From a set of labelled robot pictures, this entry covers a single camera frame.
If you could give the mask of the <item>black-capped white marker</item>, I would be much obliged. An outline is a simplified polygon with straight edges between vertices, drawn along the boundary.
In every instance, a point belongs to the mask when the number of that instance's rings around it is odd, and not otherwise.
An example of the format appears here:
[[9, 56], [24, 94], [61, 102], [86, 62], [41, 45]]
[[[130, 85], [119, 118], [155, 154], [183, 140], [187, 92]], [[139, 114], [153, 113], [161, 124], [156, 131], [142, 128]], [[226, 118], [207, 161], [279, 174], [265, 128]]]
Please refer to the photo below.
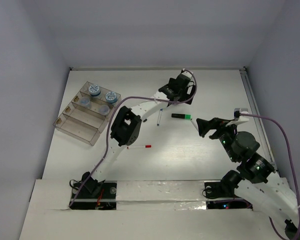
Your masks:
[[198, 132], [199, 128], [198, 128], [196, 121], [193, 118], [191, 118], [190, 121], [191, 121], [192, 125], [194, 126], [194, 128], [196, 129], [196, 131]]

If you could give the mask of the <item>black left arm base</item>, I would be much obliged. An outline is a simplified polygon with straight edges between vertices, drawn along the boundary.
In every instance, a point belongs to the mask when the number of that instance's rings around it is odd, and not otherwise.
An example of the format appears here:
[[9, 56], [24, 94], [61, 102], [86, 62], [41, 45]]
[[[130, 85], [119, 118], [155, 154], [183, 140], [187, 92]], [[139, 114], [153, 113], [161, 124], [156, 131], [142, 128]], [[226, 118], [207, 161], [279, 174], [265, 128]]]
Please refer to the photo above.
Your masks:
[[71, 179], [69, 208], [72, 210], [116, 210], [117, 182], [98, 182], [91, 176], [79, 190], [82, 182], [90, 175], [85, 172], [81, 180]]

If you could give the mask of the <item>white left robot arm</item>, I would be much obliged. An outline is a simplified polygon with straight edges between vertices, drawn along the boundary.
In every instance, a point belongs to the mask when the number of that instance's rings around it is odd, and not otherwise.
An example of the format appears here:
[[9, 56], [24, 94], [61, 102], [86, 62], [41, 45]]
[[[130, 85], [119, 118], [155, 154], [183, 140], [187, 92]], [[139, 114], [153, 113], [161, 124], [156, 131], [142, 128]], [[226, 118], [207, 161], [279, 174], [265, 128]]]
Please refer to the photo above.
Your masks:
[[125, 147], [137, 140], [142, 122], [169, 106], [190, 105], [196, 91], [194, 74], [182, 69], [176, 78], [170, 78], [153, 96], [129, 96], [118, 103], [107, 126], [104, 154], [92, 171], [82, 175], [79, 190], [83, 189], [91, 198], [98, 196], [115, 160]]

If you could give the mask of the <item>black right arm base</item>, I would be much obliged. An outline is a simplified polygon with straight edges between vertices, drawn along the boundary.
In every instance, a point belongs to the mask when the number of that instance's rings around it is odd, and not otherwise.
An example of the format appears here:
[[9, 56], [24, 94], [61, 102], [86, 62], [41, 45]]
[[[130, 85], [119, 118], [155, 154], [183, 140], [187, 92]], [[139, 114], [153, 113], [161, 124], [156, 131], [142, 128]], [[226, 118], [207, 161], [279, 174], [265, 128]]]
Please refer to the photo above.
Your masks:
[[201, 193], [206, 198], [208, 210], [231, 210], [231, 209], [252, 209], [253, 205], [247, 200], [234, 194], [232, 188], [223, 189], [220, 181], [208, 181], [204, 183]]

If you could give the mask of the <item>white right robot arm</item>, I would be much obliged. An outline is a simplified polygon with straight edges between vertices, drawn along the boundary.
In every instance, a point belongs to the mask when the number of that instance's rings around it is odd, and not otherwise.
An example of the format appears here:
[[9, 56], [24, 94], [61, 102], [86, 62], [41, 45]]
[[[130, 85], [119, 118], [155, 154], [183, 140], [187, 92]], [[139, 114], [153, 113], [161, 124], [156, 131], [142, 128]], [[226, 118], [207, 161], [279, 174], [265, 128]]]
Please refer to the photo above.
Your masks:
[[258, 154], [260, 144], [255, 137], [238, 131], [238, 125], [248, 122], [250, 117], [244, 111], [234, 119], [191, 121], [202, 138], [213, 130], [209, 138], [219, 140], [229, 159], [238, 163], [236, 170], [228, 171], [220, 181], [205, 183], [202, 195], [209, 200], [242, 198], [259, 207], [271, 223], [281, 225], [286, 240], [300, 240], [300, 193], [291, 190], [275, 167]]

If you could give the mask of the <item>blue-lidded cleaning gel jar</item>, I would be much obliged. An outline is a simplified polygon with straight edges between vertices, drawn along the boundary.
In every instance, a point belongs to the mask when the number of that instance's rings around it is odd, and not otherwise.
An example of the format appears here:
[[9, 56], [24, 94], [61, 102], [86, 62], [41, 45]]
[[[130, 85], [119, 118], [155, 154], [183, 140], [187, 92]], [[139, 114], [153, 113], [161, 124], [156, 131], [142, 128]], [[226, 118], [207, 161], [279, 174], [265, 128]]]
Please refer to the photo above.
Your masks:
[[100, 99], [101, 96], [102, 96], [101, 88], [97, 84], [90, 85], [89, 88], [88, 88], [88, 92], [89, 92], [89, 94], [92, 98], [99, 98]]

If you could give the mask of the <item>clear jar of paper clips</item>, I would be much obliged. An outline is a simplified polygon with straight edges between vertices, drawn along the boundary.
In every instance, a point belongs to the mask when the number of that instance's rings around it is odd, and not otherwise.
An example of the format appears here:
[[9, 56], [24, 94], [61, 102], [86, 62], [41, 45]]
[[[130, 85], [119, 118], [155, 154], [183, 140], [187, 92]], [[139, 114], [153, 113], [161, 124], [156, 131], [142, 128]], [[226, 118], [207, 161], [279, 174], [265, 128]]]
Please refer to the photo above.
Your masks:
[[89, 97], [81, 97], [79, 99], [79, 102], [78, 104], [84, 108], [87, 108], [87, 109], [90, 109], [91, 108], [91, 101], [90, 101], [90, 98]]

